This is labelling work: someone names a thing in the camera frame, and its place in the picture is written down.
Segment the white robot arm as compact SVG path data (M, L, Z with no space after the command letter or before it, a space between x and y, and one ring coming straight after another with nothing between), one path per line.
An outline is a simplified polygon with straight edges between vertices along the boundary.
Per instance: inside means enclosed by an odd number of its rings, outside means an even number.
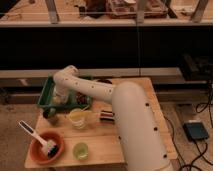
M78 77L69 65L53 75L54 94L65 103L70 90L109 103L128 171L174 171L144 88L131 81L107 84Z

